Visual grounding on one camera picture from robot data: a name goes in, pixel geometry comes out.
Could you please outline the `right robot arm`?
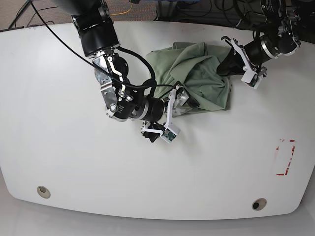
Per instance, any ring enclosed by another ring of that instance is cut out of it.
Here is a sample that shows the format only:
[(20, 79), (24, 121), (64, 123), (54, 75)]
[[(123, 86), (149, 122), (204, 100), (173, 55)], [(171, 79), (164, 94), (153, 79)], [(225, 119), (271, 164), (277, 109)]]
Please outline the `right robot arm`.
[[(84, 55), (92, 59), (108, 117), (122, 122), (141, 120), (143, 137), (151, 142), (162, 138), (171, 143), (180, 133), (172, 118), (180, 115), (185, 105), (198, 108), (196, 99), (179, 81), (170, 85), (161, 98), (154, 97), (159, 84), (153, 68), (143, 57), (120, 46), (105, 1), (56, 0), (54, 3), (72, 17)], [(151, 77), (140, 86), (133, 85), (127, 77), (128, 64), (116, 50), (142, 61)]]

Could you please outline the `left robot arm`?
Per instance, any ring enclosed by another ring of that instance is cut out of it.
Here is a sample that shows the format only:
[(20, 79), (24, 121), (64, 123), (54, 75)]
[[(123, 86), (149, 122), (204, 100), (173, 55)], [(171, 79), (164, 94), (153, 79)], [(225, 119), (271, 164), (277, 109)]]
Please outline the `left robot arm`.
[(222, 37), (231, 46), (226, 58), (217, 67), (221, 76), (252, 75), (264, 76), (263, 64), (279, 56), (289, 56), (300, 48), (298, 35), (294, 33), (291, 18), (284, 0), (262, 0), (260, 7), (266, 17), (264, 24), (255, 25), (239, 9), (237, 0), (233, 7), (241, 20), (252, 31), (253, 40), (245, 46), (236, 39)]

